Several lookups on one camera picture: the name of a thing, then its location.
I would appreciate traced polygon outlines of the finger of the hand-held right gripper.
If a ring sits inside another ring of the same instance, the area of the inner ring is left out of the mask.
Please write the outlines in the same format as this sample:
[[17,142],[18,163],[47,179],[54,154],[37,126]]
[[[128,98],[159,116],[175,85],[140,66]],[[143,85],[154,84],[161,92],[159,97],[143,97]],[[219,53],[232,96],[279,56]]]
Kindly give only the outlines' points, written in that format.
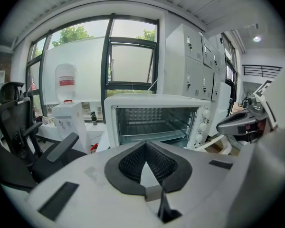
[[217,131],[223,135],[247,135],[258,132],[258,123],[268,117],[266,112],[253,114],[250,111],[238,111],[217,124]]

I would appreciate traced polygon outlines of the white toaster oven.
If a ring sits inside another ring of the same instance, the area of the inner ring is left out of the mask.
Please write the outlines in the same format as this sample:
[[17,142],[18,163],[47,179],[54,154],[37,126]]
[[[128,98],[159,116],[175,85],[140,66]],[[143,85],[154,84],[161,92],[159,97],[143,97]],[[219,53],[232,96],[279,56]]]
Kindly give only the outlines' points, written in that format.
[[110,146],[122,136],[161,133],[185,134],[185,148],[196,149],[207,138],[210,101],[180,95],[123,93],[104,101]]

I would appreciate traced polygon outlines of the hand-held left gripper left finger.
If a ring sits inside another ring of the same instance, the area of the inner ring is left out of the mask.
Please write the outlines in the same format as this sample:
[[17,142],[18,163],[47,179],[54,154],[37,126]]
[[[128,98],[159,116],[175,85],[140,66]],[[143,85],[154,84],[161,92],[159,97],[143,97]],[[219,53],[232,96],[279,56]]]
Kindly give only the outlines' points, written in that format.
[[106,162],[132,144],[85,155],[37,185],[27,197],[38,211],[65,183],[78,185],[55,221],[42,216],[46,226],[57,228],[156,228],[162,221],[147,206],[144,196],[115,189],[104,173]]

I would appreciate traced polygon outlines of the clear water jug red label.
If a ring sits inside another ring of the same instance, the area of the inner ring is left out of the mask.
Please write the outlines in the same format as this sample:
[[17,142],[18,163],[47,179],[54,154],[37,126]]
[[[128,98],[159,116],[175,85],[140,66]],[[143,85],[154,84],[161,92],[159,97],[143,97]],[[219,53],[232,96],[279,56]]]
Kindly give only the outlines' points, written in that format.
[[70,63],[59,64],[55,69],[55,93],[60,103],[72,102],[76,96],[77,68]]

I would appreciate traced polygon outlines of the white glass oven door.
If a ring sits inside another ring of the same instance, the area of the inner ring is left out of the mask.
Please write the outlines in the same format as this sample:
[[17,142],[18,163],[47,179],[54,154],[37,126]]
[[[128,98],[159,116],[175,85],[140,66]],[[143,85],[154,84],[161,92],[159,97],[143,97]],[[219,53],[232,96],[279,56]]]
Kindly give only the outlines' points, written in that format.
[[141,142],[141,141],[158,141],[184,148],[187,146],[189,140],[186,138],[185,134],[179,134],[179,133],[129,135],[121,137],[120,145],[126,143]]

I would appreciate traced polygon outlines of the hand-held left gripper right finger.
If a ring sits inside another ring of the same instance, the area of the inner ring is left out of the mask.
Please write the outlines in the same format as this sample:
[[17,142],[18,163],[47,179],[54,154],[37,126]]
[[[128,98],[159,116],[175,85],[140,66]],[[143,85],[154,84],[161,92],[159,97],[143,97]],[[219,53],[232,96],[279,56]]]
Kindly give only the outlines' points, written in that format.
[[189,162],[181,173],[190,178],[179,191],[164,192],[157,185],[147,188],[147,205],[153,213],[165,208],[180,213],[165,226],[171,228],[228,228],[229,215],[243,185],[252,156],[246,145],[238,156],[199,152],[158,142],[168,153]]

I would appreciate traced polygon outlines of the black padded office chair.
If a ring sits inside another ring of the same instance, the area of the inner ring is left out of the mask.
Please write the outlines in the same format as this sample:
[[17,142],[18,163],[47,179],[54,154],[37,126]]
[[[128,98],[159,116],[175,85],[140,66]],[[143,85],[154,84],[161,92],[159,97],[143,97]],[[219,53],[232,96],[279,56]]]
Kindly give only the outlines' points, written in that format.
[[33,153],[28,146],[27,133],[24,129],[17,131],[12,138],[12,146],[23,152],[11,153],[0,144],[0,184],[7,187],[30,192],[42,181],[86,154],[73,148],[79,140],[76,133],[69,134],[63,141],[51,145],[45,152]]

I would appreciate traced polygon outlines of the white water dispenser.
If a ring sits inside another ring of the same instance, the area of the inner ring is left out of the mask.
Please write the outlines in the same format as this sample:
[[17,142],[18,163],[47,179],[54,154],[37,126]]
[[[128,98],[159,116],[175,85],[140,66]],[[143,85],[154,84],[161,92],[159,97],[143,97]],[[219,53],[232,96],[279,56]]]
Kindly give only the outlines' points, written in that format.
[[73,149],[90,154],[91,142],[83,119],[81,103],[59,104],[52,108],[52,114],[61,139],[65,139],[71,133],[76,133],[79,139]]

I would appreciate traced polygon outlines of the black balcony railing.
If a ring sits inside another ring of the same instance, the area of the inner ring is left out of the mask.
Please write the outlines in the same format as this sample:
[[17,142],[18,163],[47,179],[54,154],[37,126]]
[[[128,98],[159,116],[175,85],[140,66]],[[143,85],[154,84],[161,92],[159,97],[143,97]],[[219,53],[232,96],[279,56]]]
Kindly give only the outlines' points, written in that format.
[[276,66],[264,66],[264,65],[243,65],[243,73],[245,76],[259,76],[276,78],[281,67]]

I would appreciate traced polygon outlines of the grey metal locker cabinet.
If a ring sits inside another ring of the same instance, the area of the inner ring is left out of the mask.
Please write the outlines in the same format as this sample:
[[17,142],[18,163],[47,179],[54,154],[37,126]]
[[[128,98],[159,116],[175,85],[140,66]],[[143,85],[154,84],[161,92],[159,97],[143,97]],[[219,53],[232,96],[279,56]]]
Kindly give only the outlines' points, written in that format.
[[200,32],[180,24],[167,38],[163,93],[217,101],[222,57]]

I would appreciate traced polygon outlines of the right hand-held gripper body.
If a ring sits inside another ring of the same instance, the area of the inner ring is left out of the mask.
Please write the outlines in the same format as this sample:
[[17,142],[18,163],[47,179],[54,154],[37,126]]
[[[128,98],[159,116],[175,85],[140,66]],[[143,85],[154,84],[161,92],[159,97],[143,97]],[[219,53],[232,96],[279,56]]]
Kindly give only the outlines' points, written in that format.
[[278,109],[275,80],[265,81],[248,100],[248,110],[254,116],[262,133],[269,133],[278,127]]

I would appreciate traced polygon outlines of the black floor fan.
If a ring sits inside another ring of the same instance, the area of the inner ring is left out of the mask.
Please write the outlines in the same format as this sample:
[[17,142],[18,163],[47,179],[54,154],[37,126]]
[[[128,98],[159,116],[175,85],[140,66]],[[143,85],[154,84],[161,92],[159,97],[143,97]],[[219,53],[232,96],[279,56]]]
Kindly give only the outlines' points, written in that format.
[[250,98],[251,98],[251,93],[250,93],[250,92],[245,91],[245,92],[242,94],[242,97],[241,97],[241,106],[242,106],[243,108],[246,108],[246,107],[247,107]]

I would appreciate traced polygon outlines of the black framed window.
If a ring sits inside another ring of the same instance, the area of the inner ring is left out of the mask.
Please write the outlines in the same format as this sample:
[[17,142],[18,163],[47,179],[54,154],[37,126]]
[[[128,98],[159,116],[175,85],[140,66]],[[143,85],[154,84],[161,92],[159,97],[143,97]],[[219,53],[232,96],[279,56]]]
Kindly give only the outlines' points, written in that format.
[[30,44],[25,88],[39,97],[41,113],[47,116],[56,104],[46,100],[45,90],[56,68],[48,63],[54,53],[60,63],[76,66],[79,102],[85,111],[91,110],[92,102],[103,109],[105,99],[116,93],[155,94],[159,25],[159,20],[112,13],[50,29]]

